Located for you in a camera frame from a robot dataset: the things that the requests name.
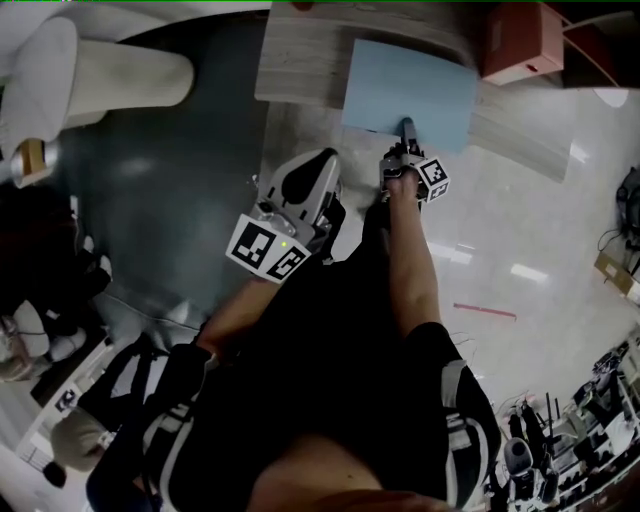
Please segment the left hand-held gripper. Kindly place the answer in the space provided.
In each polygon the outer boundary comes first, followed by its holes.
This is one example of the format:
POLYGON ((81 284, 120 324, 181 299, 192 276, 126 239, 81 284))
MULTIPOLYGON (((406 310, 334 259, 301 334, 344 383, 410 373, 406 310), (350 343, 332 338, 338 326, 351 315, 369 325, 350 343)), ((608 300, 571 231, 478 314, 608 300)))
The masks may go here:
POLYGON ((325 209, 340 175, 337 152, 324 148, 281 165, 250 214, 242 214, 226 256, 255 276, 280 284, 321 250, 329 235, 325 209))

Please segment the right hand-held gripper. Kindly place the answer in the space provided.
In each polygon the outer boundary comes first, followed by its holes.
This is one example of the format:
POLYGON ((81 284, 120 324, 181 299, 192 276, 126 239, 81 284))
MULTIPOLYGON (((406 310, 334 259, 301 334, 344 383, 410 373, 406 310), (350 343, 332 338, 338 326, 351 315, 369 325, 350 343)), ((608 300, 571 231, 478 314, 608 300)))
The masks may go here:
POLYGON ((401 178, 408 171, 418 175, 416 199, 430 203, 443 197, 449 189, 450 177, 437 157, 427 158, 420 149, 413 120, 405 117, 401 122, 401 142, 396 143, 379 162, 380 190, 389 196, 389 181, 401 178))

